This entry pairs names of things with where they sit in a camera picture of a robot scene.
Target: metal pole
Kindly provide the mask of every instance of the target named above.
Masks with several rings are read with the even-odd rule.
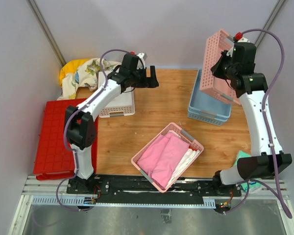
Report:
[[[288,0],[278,0],[276,5],[274,6],[273,10],[271,11],[271,14],[270,14],[269,18],[267,19],[267,22],[265,23],[263,29],[269,30],[271,28],[271,26],[275,22],[277,16],[281,12],[282,8],[284,7],[284,5],[287,1]],[[256,42],[255,42],[256,47],[258,47],[260,45],[260,43],[263,41],[265,35],[266,35],[266,33],[264,33],[264,32],[261,32],[258,35],[258,38],[256,39]]]
[[[61,66],[65,66],[65,64],[66,64],[65,59],[63,58],[63,55],[62,55],[57,43],[55,42],[55,40],[53,38],[53,36],[52,36],[52,34],[46,24],[46,21],[38,8],[36,1],[35,0],[27,0],[27,3],[29,4],[31,10],[33,11],[38,23],[40,24],[45,36],[47,37],[47,39],[52,47],[52,50],[54,51],[56,57],[58,58]]]

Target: wooden tabletop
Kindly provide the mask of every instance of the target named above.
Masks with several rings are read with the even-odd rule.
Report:
[[[250,153],[250,137],[244,111],[233,105],[222,126],[187,117],[196,70],[157,70],[160,84],[135,90],[136,113],[99,119],[97,173],[140,174],[131,158],[170,122],[175,122],[204,146],[203,153],[184,172],[185,177],[212,177],[230,168],[239,150]],[[80,88],[76,98],[91,95]]]

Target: white basket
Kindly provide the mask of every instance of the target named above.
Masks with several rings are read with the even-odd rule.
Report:
[[[104,76],[102,72],[98,74],[98,87],[104,83]],[[126,92],[131,91],[133,88],[129,87]],[[128,116],[135,114],[134,92],[122,93],[114,98],[107,106],[101,111],[99,117],[111,118]]]

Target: gray wall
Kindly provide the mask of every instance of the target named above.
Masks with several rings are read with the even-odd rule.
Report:
[[[44,104],[59,63],[25,0],[0,1],[0,235],[32,173]]]
[[[36,0],[64,58],[112,48],[145,51],[147,63],[198,68],[207,37],[262,27],[277,0]],[[109,59],[121,59],[116,54]]]
[[[269,97],[273,124],[284,152],[291,153],[293,164],[281,174],[287,183],[294,208],[294,0],[285,5],[271,31],[282,41],[285,64]],[[257,53],[257,71],[272,81],[280,64],[280,49],[276,41],[267,36]]]

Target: red box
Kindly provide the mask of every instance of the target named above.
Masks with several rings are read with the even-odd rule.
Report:
[[[73,153],[63,143],[64,115],[68,106],[77,106],[85,99],[48,101],[33,173],[37,180],[55,180],[71,177],[74,174]],[[95,120],[98,133],[98,118]],[[92,145],[92,165],[96,171],[98,137]]]

